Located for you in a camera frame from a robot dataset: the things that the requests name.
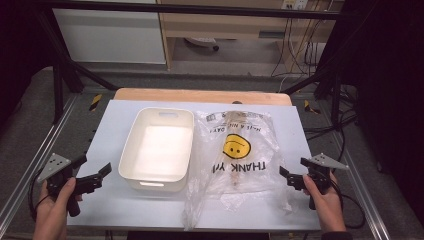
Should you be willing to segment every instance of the human hand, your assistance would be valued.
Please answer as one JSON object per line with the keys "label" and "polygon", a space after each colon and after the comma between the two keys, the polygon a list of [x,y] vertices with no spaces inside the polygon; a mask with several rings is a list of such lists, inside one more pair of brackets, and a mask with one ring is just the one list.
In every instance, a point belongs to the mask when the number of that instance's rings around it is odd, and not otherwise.
{"label": "human hand", "polygon": [[[336,178],[332,173],[330,173],[330,177],[336,182]],[[314,199],[322,232],[346,231],[340,199],[336,190],[330,187],[326,194],[322,195],[315,182],[308,175],[303,175],[303,181],[307,189],[305,193],[311,195]]]}
{"label": "human hand", "polygon": [[33,239],[66,239],[66,204],[75,189],[76,180],[70,178],[60,190],[56,201],[48,197],[47,182],[44,181],[37,207],[37,220]]}

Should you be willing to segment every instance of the black cable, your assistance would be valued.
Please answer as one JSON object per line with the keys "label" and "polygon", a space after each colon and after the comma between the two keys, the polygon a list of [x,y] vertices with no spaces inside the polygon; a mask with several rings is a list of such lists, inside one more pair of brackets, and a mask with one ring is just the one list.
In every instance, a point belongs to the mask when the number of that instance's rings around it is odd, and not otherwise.
{"label": "black cable", "polygon": [[[346,119],[344,119],[343,121],[341,121],[340,125],[341,127],[344,127],[348,124],[350,124],[351,122],[355,121],[357,118],[356,115],[352,115],[347,117]],[[305,134],[316,134],[312,137],[307,138],[308,141],[321,137],[329,132],[332,132],[334,130],[336,130],[336,128],[334,126],[329,126],[329,127],[321,127],[321,128],[304,128],[303,129]]]}
{"label": "black cable", "polygon": [[281,54],[280,54],[280,58],[278,59],[277,65],[275,65],[274,70],[271,73],[271,77],[275,77],[274,76],[274,72],[275,70],[277,70],[278,65],[280,65],[281,59],[283,58],[283,53],[284,53],[284,39],[286,38],[286,31],[287,31],[287,25],[289,24],[289,19],[286,19],[286,27],[284,28],[284,36],[283,36],[283,46],[281,48]]}
{"label": "black cable", "polygon": [[349,109],[349,110],[343,112],[342,115],[340,116],[340,125],[342,126],[340,128],[340,134],[342,135],[342,146],[341,146],[341,149],[340,149],[339,157],[337,158],[337,162],[341,162],[342,157],[343,157],[343,154],[344,154],[344,150],[345,150],[345,147],[346,147],[346,137],[345,137],[345,134],[344,134],[344,131],[343,131],[343,125],[342,125],[343,118],[344,118],[344,116],[345,116],[346,113],[349,113],[351,111],[354,111],[354,110],[353,109]]}
{"label": "black cable", "polygon": [[112,230],[105,231],[105,240],[113,240],[113,232]]}
{"label": "black cable", "polygon": [[334,190],[336,191],[337,195],[339,196],[340,206],[342,208],[342,211],[344,210],[343,198],[347,198],[347,199],[351,200],[356,206],[358,206],[359,210],[361,211],[361,222],[358,225],[349,225],[349,224],[345,223],[345,226],[347,228],[350,228],[350,229],[360,229],[360,228],[362,228],[365,225],[365,222],[366,222],[365,211],[362,208],[362,206],[358,203],[358,201],[356,201],[352,197],[345,195],[345,194],[342,194],[340,187],[333,180],[331,180],[331,185],[334,188]]}
{"label": "black cable", "polygon": [[306,44],[305,53],[303,54],[303,63],[304,64],[307,64],[307,65],[309,65],[309,62],[306,59],[307,59],[307,56],[308,56],[308,53],[309,53],[309,47],[310,47],[310,45],[311,44],[309,42]]}
{"label": "black cable", "polygon": [[[310,45],[312,44],[312,49],[313,49],[313,42],[312,42],[312,38],[313,38],[313,36],[314,36],[314,34],[315,34],[315,31],[318,29],[318,26],[321,24],[321,22],[322,22],[322,20],[319,20],[319,21],[317,21],[317,23],[315,23],[315,26],[314,26],[314,28],[312,29],[312,33],[311,33],[311,35],[309,36],[309,39],[308,39],[308,43],[306,44],[306,50],[305,50],[305,54],[304,54],[304,63],[305,64],[308,64],[308,65],[312,65],[312,55],[313,55],[313,50],[311,51],[311,53],[309,54],[310,56],[309,56],[309,58],[310,58],[310,60],[309,60],[309,62],[307,62],[306,61],[306,56],[307,56],[307,53],[309,52],[309,47],[310,47]],[[317,45],[317,47],[316,47],[316,53],[315,53],[315,66],[316,66],[316,64],[317,64],[317,58],[316,58],[316,55],[317,55],[317,52],[318,52],[318,43],[316,43]]]}
{"label": "black cable", "polygon": [[362,219],[361,222],[358,225],[349,225],[349,224],[345,224],[347,228],[351,228],[351,229],[360,229],[365,225],[366,222],[366,218],[365,218],[365,211],[362,208],[362,206],[359,204],[358,201],[356,201],[355,199],[353,199],[352,197],[348,196],[348,195],[344,195],[342,194],[342,197],[345,197],[349,200],[351,200],[356,206],[358,206],[359,210],[361,211],[361,215],[362,215]]}
{"label": "black cable", "polygon": [[[329,92],[329,94],[330,95],[333,95],[334,94],[334,92],[333,92],[333,90],[331,90],[330,92]],[[355,105],[356,103],[357,103],[357,97],[353,97],[348,91],[347,91],[347,89],[346,89],[346,87],[343,89],[343,90],[340,90],[340,100],[342,101],[342,102],[345,102],[345,103],[350,103],[350,104],[352,104],[352,106],[351,106],[351,108],[354,108],[353,107],[353,105]]]}
{"label": "black cable", "polygon": [[315,45],[315,62],[314,62],[314,66],[315,66],[315,71],[317,69],[318,66],[318,43],[316,43]]}
{"label": "black cable", "polygon": [[22,109],[22,100],[19,101],[18,105],[15,107],[15,110],[13,110],[12,115],[16,114]]}
{"label": "black cable", "polygon": [[49,197],[49,196],[46,196],[46,197],[44,197],[43,199],[41,199],[35,206],[34,206],[34,200],[33,200],[33,194],[34,194],[34,185],[35,185],[35,181],[36,181],[36,179],[38,178],[38,176],[41,174],[41,171],[42,171],[43,169],[39,169],[37,172],[36,172],[36,174],[35,174],[35,176],[31,179],[31,184],[30,184],[30,186],[29,186],[29,188],[28,188],[28,207],[29,207],[29,211],[30,211],[30,215],[31,215],[31,218],[34,220],[34,222],[37,220],[37,207],[38,207],[38,205],[42,202],[42,201],[44,201],[47,197]]}
{"label": "black cable", "polygon": [[290,46],[290,42],[291,42],[290,38],[291,38],[291,28],[292,28],[292,26],[293,26],[293,19],[291,19],[291,18],[290,18],[289,39],[288,39],[289,52],[290,52],[290,55],[292,56],[292,58],[293,58],[293,60],[294,60],[294,63],[296,64],[297,68],[299,68],[300,72],[301,72],[301,73],[303,73],[303,74],[306,74],[306,73],[303,71],[303,69],[299,66],[299,63],[297,62],[296,56],[294,56],[294,53],[293,53],[293,51],[292,51],[292,49],[291,49],[291,46]]}
{"label": "black cable", "polygon": [[356,101],[351,100],[349,97],[340,96],[340,102],[344,103],[346,106],[350,108],[355,108]]}
{"label": "black cable", "polygon": [[[312,49],[314,49],[314,43],[308,43],[309,45],[312,45]],[[312,62],[312,55],[313,55],[313,51],[311,51],[311,53],[309,54],[309,62]],[[311,64],[308,64],[308,71],[309,71],[309,76],[311,76]]]}

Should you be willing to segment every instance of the aluminum rail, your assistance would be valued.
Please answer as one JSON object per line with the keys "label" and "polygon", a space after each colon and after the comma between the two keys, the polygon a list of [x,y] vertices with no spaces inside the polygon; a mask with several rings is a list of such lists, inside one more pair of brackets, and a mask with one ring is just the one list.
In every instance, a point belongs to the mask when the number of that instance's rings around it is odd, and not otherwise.
{"label": "aluminum rail", "polygon": [[[330,108],[328,104],[322,102],[319,103],[322,112],[325,115],[325,118],[328,124],[331,123],[331,117],[329,115]],[[342,146],[342,137],[339,132],[333,131],[333,137],[337,143],[337,146],[341,149]],[[361,178],[356,166],[355,161],[353,161],[349,150],[345,148],[344,159],[346,160],[347,165],[349,165],[350,171],[347,171],[350,182],[352,183],[352,188],[355,191],[356,197],[358,198],[359,203],[364,209],[365,216],[368,221],[368,225],[374,235],[375,239],[378,240],[389,240],[390,235],[386,229],[386,225],[378,213],[377,207],[375,206],[370,193],[368,192],[367,187],[365,186],[364,181]]]}
{"label": "aluminum rail", "polygon": [[357,14],[339,13],[339,12],[331,12],[331,11],[304,11],[304,10],[198,6],[198,5],[177,5],[177,4],[94,2],[94,1],[72,1],[72,0],[38,0],[38,1],[35,1],[34,3],[37,6],[47,7],[47,8],[97,10],[97,11],[185,13],[185,14],[208,14],[208,15],[300,18],[300,19],[346,20],[346,21],[356,21],[360,17]]}
{"label": "aluminum rail", "polygon": [[69,98],[64,107],[65,111],[62,118],[57,124],[53,125],[50,128],[49,133],[47,134],[43,143],[39,147],[37,153],[35,154],[25,173],[22,175],[21,180],[19,181],[18,185],[15,187],[15,190],[10,195],[9,199],[1,210],[0,239],[3,238],[3,235],[6,233],[6,230],[12,222],[12,219],[15,216],[16,212],[18,211],[19,206],[22,204],[22,201],[24,200],[27,194],[31,179],[34,178],[38,169],[40,169],[43,166],[44,162],[50,157],[50,151],[54,143],[56,142],[56,139],[58,138],[59,134],[61,133],[63,127],[65,126],[66,121],[71,115],[77,98],[78,94],[75,94]]}

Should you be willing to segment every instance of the white plastic basket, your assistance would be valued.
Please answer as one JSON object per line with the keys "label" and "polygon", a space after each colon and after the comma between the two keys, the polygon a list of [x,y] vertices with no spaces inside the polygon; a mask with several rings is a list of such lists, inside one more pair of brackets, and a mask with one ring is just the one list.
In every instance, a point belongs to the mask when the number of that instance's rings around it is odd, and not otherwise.
{"label": "white plastic basket", "polygon": [[190,111],[141,110],[125,143],[119,174],[135,189],[180,191],[187,180],[193,130]]}

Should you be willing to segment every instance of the plastic shopping bag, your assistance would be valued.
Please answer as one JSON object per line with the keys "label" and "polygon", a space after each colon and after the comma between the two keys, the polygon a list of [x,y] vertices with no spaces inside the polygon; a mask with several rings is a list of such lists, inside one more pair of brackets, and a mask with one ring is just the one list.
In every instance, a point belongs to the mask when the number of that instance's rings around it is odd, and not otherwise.
{"label": "plastic shopping bag", "polygon": [[194,135],[196,161],[191,163],[183,213],[186,230],[195,226],[208,197],[220,198],[236,210],[246,196],[283,191],[274,197],[289,208],[278,171],[285,164],[269,114],[196,112]]}

